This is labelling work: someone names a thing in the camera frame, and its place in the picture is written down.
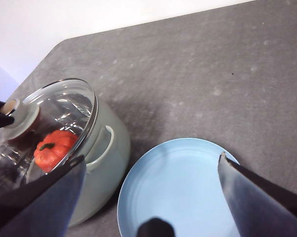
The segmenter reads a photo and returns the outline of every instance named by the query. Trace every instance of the pot handle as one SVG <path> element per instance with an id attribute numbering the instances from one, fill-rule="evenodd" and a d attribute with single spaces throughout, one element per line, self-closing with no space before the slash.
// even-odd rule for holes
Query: pot handle
<path id="1" fill-rule="evenodd" d="M 86 164 L 86 173 L 87 174 L 90 174 L 90 172 L 93 169 L 95 169 L 98 165 L 100 165 L 100 163 L 102 162 L 102 160 L 107 156 L 107 154 L 108 154 L 109 150 L 111 149 L 111 147 L 114 146 L 114 141 L 115 141 L 115 139 L 114 139 L 114 131 L 108 125 L 106 125 L 105 128 L 111 134 L 110 142 L 109 142 L 107 148 L 105 149 L 105 151 L 97 159 L 95 159 L 94 161 Z"/>

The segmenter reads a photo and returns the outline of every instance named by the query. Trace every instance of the lid rim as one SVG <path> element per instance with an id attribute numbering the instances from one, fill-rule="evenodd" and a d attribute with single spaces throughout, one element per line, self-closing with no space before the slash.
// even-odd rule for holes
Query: lid rim
<path id="1" fill-rule="evenodd" d="M 94 101 L 93 101 L 93 105 L 92 105 L 92 110 L 91 110 L 91 115 L 90 117 L 88 118 L 88 121 L 86 123 L 86 126 L 84 128 L 84 130 L 82 131 L 82 133 L 79 135 L 78 137 L 78 140 L 75 142 L 75 144 L 73 145 L 73 147 L 68 151 L 68 153 L 59 161 L 59 163 L 52 169 L 52 171 L 54 169 L 56 169 L 57 167 L 59 167 L 60 165 L 63 165 L 67 160 L 69 159 L 72 159 L 73 157 L 75 157 L 77 155 L 77 153 L 79 152 L 80 148 L 81 148 L 81 145 L 83 144 L 83 141 L 85 141 L 85 139 L 87 139 L 89 137 L 89 134 L 90 134 L 90 130 L 92 128 L 92 125 L 93 125 L 93 122 L 95 120 L 97 120 L 97 117 L 98 117 L 98 110 L 99 110 L 99 102 L 98 102 L 98 98 L 95 94 L 95 90 L 91 87 L 91 85 L 82 80 L 82 79 L 78 79 L 78 78 L 67 78 L 67 79 L 61 79 L 61 80 L 58 80 L 58 81 L 54 81 L 52 83 L 49 83 L 43 87 L 41 87 L 40 89 L 36 90 L 35 92 L 31 93 L 30 95 L 28 95 L 24 100 L 23 102 L 27 101 L 27 100 L 30 100 L 31 96 L 36 94 L 37 92 L 39 92 L 40 90 L 48 87 L 48 86 L 51 86 L 53 84 L 56 84 L 56 83 L 59 83 L 61 81 L 67 81 L 67 80 L 80 80 L 80 81 L 83 81 L 84 83 L 86 83 L 91 91 L 93 92 L 94 94 Z"/>

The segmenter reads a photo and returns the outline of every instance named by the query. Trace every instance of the white wall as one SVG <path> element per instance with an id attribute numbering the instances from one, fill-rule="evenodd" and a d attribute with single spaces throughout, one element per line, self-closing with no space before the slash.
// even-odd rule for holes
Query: white wall
<path id="1" fill-rule="evenodd" d="M 16 88 L 60 41 L 249 0 L 0 0 L 0 80 Z M 0 83 L 0 99 L 11 94 Z"/>

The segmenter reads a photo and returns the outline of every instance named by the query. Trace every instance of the pumpkin stem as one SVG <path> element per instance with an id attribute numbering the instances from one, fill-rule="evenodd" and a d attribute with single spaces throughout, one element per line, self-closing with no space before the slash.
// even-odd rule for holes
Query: pumpkin stem
<path id="1" fill-rule="evenodd" d="M 51 148 L 54 147 L 54 145 L 55 145 L 55 143 L 45 143 L 43 146 L 40 147 L 39 150 L 42 151 L 44 148 L 49 148 L 49 149 L 51 149 Z"/>

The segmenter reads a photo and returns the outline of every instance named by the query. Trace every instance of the pot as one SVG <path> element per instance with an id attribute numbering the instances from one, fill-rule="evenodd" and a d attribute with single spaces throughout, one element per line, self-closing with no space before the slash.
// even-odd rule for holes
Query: pot
<path id="1" fill-rule="evenodd" d="M 33 159 L 37 143 L 54 130 L 68 130 L 78 139 L 54 169 L 84 155 L 86 174 L 70 226 L 85 221 L 124 175 L 130 156 L 126 126 L 80 79 L 54 82 L 16 101 L 9 113 L 15 123 L 0 128 L 0 196 L 45 175 Z"/>

